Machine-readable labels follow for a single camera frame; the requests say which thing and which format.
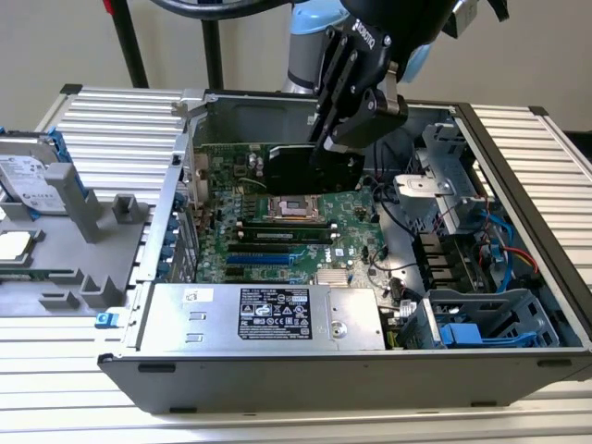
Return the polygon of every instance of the capacitor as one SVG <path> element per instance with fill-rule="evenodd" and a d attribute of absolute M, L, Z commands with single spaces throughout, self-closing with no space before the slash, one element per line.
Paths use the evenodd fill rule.
<path fill-rule="evenodd" d="M 253 169 L 257 166 L 257 154 L 249 154 L 249 168 Z"/>

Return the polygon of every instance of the red cable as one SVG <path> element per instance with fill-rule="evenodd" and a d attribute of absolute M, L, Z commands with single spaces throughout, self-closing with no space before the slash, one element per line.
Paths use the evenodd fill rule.
<path fill-rule="evenodd" d="M 535 269 L 535 274 L 538 273 L 538 264 L 537 261 L 533 258 L 533 256 L 531 256 L 524 250 L 520 250 L 519 248 L 503 247 L 503 249 L 507 252 L 520 254 L 523 258 L 525 258 L 526 260 L 528 260 L 528 262 L 532 264 L 533 268 Z"/>

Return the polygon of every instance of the black pole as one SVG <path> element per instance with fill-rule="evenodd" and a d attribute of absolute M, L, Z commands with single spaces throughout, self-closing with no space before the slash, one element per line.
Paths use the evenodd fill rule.
<path fill-rule="evenodd" d="M 113 17 L 121 52 L 126 59 L 129 77 L 134 88 L 148 88 L 148 79 L 142 62 L 140 46 L 131 21 L 130 8 L 127 0 L 105 1 L 107 12 Z"/>
<path fill-rule="evenodd" d="M 222 0 L 198 0 L 197 3 L 218 4 Z M 207 66 L 207 82 L 213 90 L 224 89 L 222 73 L 222 48 L 220 47 L 220 28 L 216 20 L 202 20 L 203 49 Z"/>

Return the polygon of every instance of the hard drive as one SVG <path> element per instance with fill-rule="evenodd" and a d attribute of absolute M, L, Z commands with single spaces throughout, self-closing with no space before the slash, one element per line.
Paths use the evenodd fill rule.
<path fill-rule="evenodd" d="M 32 214 L 65 214 L 57 190 L 48 185 L 43 176 L 55 162 L 72 162 L 59 131 L 5 131 L 0 127 L 0 186 L 10 202 L 27 205 Z M 78 173 L 77 182 L 86 197 L 87 191 Z"/>

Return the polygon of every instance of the slotted aluminum surface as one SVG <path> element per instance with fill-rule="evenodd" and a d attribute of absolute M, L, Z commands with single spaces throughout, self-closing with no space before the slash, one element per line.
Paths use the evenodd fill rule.
<path fill-rule="evenodd" d="M 84 91 L 100 94 L 92 102 L 103 108 L 123 105 L 122 96 L 147 93 Z M 41 127 L 59 121 L 59 107 L 54 111 Z M 120 145 L 108 146 L 114 154 Z M 141 257 L 142 247 L 136 262 Z M 496 443 L 584 444 L 592 435 L 592 381 L 554 384 L 506 408 L 150 415 L 134 407 L 96 366 L 103 340 L 118 340 L 122 329 L 103 330 L 104 336 L 93 340 L 93 322 L 90 317 L 0 318 L 0 442 L 472 444 L 487 437 Z M 400 383 L 393 379 L 394 387 Z"/>
<path fill-rule="evenodd" d="M 473 109 L 592 289 L 592 166 L 549 117 L 523 107 Z M 475 170 L 486 184 L 478 165 Z"/>
<path fill-rule="evenodd" d="M 62 97 L 37 130 L 52 126 L 64 134 L 84 185 L 101 201 L 118 193 L 156 204 L 181 117 L 171 104 L 181 91 L 112 90 L 84 87 Z"/>

